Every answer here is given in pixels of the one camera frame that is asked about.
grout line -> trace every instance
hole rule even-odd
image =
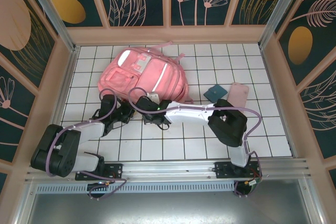
[[[250,77],[251,77],[251,80],[252,80],[252,83],[253,83],[253,79],[252,79],[252,74],[251,74],[251,70],[250,68],[248,69],[248,72],[250,73]],[[266,135],[266,139],[267,139],[267,143],[268,143],[268,147],[269,147],[269,151],[271,152],[271,156],[273,157],[272,155],[272,150],[271,150],[271,146],[269,144],[269,141],[268,141],[268,137],[267,137],[267,132],[266,132],[266,127],[264,125],[264,118],[261,114],[261,108],[260,108],[260,105],[259,105],[259,102],[258,102],[258,98],[257,98],[257,103],[258,103],[258,107],[259,107],[259,111],[260,111],[260,116],[261,116],[261,124],[263,125],[264,127],[264,130],[265,130],[265,135]]]
[[[227,49],[227,54],[228,55],[230,55],[229,54],[229,48],[227,47],[227,44],[225,44],[226,45],[226,49]],[[230,66],[231,66],[231,73],[232,73],[232,77],[233,77],[233,82],[236,82],[235,81],[235,75],[233,74],[233,69],[232,69],[232,63],[231,63],[231,58],[230,58],[230,56],[229,56],[229,61],[230,61]]]
[[[93,71],[93,67],[94,67],[94,65],[95,65],[95,60],[93,60],[93,64],[92,64],[92,71]],[[92,72],[91,72],[91,75],[90,75],[90,81],[89,81],[89,85],[90,85],[90,82],[91,82],[91,78],[92,78]],[[90,88],[88,88],[88,92],[87,92],[87,94],[86,94],[86,98],[85,98],[85,105],[84,105],[84,110],[83,110],[83,116],[82,116],[82,121],[83,121],[83,119],[84,119],[84,113],[85,113],[85,108],[86,108],[86,102],[87,102],[87,100],[88,100],[88,96],[89,96],[89,91],[90,91]]]
[[[140,161],[141,161],[141,155],[142,155],[142,130],[143,130],[143,119],[141,119]]]

dark teal wall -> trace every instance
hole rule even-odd
[[[32,24],[29,41],[21,50],[10,50],[0,42],[0,53],[39,87],[55,41],[28,0],[24,2],[29,9]]]
[[[336,0],[302,0],[279,38],[299,84],[336,46]],[[336,155],[336,56],[300,93],[324,158]]]

cable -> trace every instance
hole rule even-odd
[[[90,124],[90,123],[99,122],[100,120],[103,120],[103,119],[107,118],[114,111],[114,109],[116,108],[116,106],[117,106],[117,95],[116,95],[116,93],[112,89],[103,89],[102,91],[100,91],[100,93],[99,93],[99,99],[101,100],[101,94],[102,94],[102,92],[104,92],[106,90],[111,91],[112,94],[114,95],[114,104],[112,106],[112,109],[109,111],[109,113],[107,113],[105,116],[103,116],[101,118],[98,118],[98,119],[95,119],[95,120],[89,120],[89,121],[85,121],[85,122],[81,122],[81,123],[77,123],[77,124],[65,127],[64,129],[62,129],[57,134],[57,136],[55,137],[55,139],[51,143],[50,149],[48,151],[47,159],[46,159],[46,173],[48,174],[49,177],[54,177],[55,176],[55,175],[51,174],[50,169],[49,169],[49,165],[50,165],[51,154],[52,154],[52,152],[54,150],[54,147],[56,145],[56,142],[60,138],[60,136],[63,133],[65,133],[67,130],[73,130],[73,129],[75,129],[78,126],[83,126],[83,125],[87,125],[87,124]]]
[[[99,199],[105,199],[109,196],[111,196],[112,194],[114,194],[116,191],[118,191],[121,187],[123,187],[126,182],[127,182],[127,179],[124,179],[124,178],[107,178],[107,177],[101,177],[101,176],[98,176],[98,175],[95,175],[95,174],[91,174],[89,172],[81,172],[83,174],[86,174],[86,175],[89,175],[91,177],[95,177],[95,178],[98,178],[98,179],[103,179],[103,180],[106,180],[106,181],[109,181],[109,182],[117,182],[117,181],[123,181],[123,183],[121,185],[119,185],[116,189],[114,189],[112,192],[108,193],[108,194],[104,194],[103,196],[101,196],[100,198],[97,198],[96,200],[99,200]],[[92,191],[95,190],[95,189],[98,189],[98,188],[102,188],[102,187],[106,187],[106,185],[99,185],[99,186],[94,186],[90,189],[89,191],[89,196],[91,199],[94,199],[93,196],[92,196]]]
[[[170,125],[168,124],[167,126],[168,126],[168,127],[164,129],[164,128],[163,128],[163,125],[162,125],[162,127],[159,126],[159,125],[157,125],[157,127],[159,127],[159,129],[160,129],[160,130],[163,130],[163,131],[169,130]]]

metal frame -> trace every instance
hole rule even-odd
[[[63,82],[61,84],[61,89],[58,95],[58,100],[57,100],[58,102],[55,105],[52,120],[51,120],[51,123],[53,124],[57,124],[61,121],[67,95],[70,89],[70,84],[72,81],[72,75],[76,67],[76,60],[78,58],[79,49],[80,47],[75,47],[69,57],[68,67],[63,77]]]
[[[63,21],[60,19],[59,15],[57,14],[51,0],[38,0],[40,5],[42,6],[45,13],[48,15],[51,23],[53,24],[54,28],[58,32],[59,36],[64,41],[65,45],[70,51],[73,51],[75,47],[75,43],[72,41],[66,26],[64,25]]]
[[[289,7],[291,2],[292,0],[279,0],[278,1],[270,18],[267,21],[266,27],[264,29],[264,32],[261,35],[261,38],[259,39],[261,49],[263,49],[267,45],[267,42],[270,40],[272,34],[274,33],[276,27],[280,23],[281,18],[287,11],[287,8]]]

purple cable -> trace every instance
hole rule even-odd
[[[98,178],[98,179],[103,179],[103,180],[107,180],[107,181],[110,181],[110,182],[116,182],[116,181],[123,181],[123,183],[118,186],[116,189],[114,189],[112,192],[108,193],[108,194],[104,194],[103,196],[101,196],[100,198],[97,198],[97,200],[99,199],[105,199],[109,196],[111,196],[112,194],[114,194],[116,191],[118,191],[121,187],[123,187],[123,185],[126,184],[127,182],[127,179],[124,179],[124,178],[107,178],[107,177],[101,177],[101,176],[98,176],[98,175],[95,175],[95,174],[91,174],[89,172],[81,172],[83,174],[86,174],[86,175],[89,175],[91,177],[95,177],[95,178]],[[95,186],[95,187],[92,187],[89,191],[89,196],[91,199],[93,199],[91,193],[93,190],[97,189],[97,188],[101,188],[101,187],[107,187],[107,185],[99,185],[99,186]]]
[[[256,115],[258,117],[258,122],[256,123],[256,125],[254,127],[252,127],[251,130],[249,130],[245,135],[244,135],[244,141],[247,141],[247,137],[260,125],[261,123],[261,115],[254,111],[254,110],[251,110],[251,109],[247,109],[247,108],[242,108],[242,107],[213,107],[213,108],[200,108],[200,107],[195,107],[195,106],[177,106],[177,107],[172,107],[172,108],[169,108],[169,109],[165,109],[165,110],[157,110],[157,111],[146,111],[146,110],[142,110],[142,109],[139,109],[137,106],[135,106],[135,104],[132,102],[131,100],[131,92],[135,89],[139,89],[141,91],[143,91],[146,95],[147,95],[147,92],[143,89],[143,88],[140,88],[140,87],[134,87],[130,90],[130,92],[128,93],[128,100],[129,100],[129,103],[131,104],[131,106],[139,111],[139,112],[142,112],[142,113],[146,113],[146,114],[159,114],[159,113],[162,113],[162,112],[167,112],[167,111],[171,111],[171,110],[176,110],[176,109],[189,109],[189,110],[201,110],[201,111],[205,111],[205,110],[209,110],[209,111],[213,111],[213,110],[242,110],[242,111],[247,111],[247,112],[250,112],[250,113],[253,113],[254,115]]]
[[[117,106],[117,96],[116,96],[116,93],[113,90],[111,90],[111,89],[103,89],[102,91],[100,91],[99,98],[100,98],[102,92],[104,92],[106,90],[111,91],[112,94],[114,95],[114,104],[113,104],[113,107],[112,107],[112,109],[110,110],[109,113],[107,113],[105,116],[103,116],[101,118],[98,118],[98,119],[95,119],[95,120],[89,120],[89,121],[85,121],[85,122],[81,122],[81,123],[77,123],[77,124],[74,124],[74,125],[71,125],[71,126],[68,126],[68,127],[64,128],[63,130],[61,130],[57,134],[57,136],[55,137],[54,141],[51,143],[51,146],[50,146],[50,149],[49,149],[49,152],[48,152],[48,155],[47,155],[47,159],[46,159],[46,173],[48,174],[49,177],[54,177],[55,176],[55,175],[51,174],[51,172],[49,170],[49,164],[50,164],[51,154],[53,152],[53,149],[54,149],[54,147],[56,145],[56,142],[59,139],[59,137],[64,132],[66,132],[67,130],[75,129],[77,126],[83,126],[83,125],[87,125],[87,124],[90,124],[90,123],[99,122],[100,120],[103,120],[103,119],[107,118],[113,112],[113,110],[115,109],[115,107]]]

